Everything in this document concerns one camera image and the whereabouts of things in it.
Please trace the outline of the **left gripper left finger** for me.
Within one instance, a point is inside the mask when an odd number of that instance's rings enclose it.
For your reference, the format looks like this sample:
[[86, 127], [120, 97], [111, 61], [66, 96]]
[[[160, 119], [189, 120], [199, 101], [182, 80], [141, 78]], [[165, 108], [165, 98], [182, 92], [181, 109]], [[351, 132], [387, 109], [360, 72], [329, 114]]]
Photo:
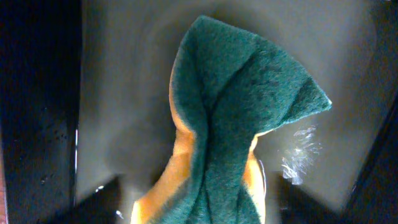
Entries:
[[46, 224], [117, 224], [121, 220], [120, 177], [100, 185], [73, 208], [54, 215]]

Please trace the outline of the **small dark sponge tray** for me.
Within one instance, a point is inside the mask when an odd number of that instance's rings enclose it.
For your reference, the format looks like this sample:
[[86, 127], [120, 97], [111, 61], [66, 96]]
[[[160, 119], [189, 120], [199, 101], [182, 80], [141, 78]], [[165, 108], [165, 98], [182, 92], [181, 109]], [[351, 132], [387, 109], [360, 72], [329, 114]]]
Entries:
[[116, 176], [130, 221], [172, 154], [170, 73], [202, 14], [283, 47], [332, 102], [260, 138], [267, 223], [277, 172], [340, 223], [397, 221], [396, 1], [2, 1], [8, 223], [46, 223]]

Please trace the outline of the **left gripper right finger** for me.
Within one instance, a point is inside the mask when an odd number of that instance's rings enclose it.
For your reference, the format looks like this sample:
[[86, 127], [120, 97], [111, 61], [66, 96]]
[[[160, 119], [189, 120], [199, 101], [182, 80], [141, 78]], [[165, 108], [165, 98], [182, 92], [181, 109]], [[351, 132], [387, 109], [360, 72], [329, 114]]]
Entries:
[[282, 224], [338, 224], [341, 217], [310, 196], [281, 172], [276, 174], [277, 201]]

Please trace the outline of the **yellow green sponge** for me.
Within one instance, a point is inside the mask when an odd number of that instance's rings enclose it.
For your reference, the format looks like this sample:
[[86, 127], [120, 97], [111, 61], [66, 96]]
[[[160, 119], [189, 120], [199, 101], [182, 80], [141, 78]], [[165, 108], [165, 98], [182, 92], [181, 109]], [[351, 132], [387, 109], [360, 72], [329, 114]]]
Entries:
[[208, 16], [185, 34], [169, 103], [169, 162], [132, 223], [264, 223], [266, 180], [258, 139], [331, 108], [306, 69], [273, 42]]

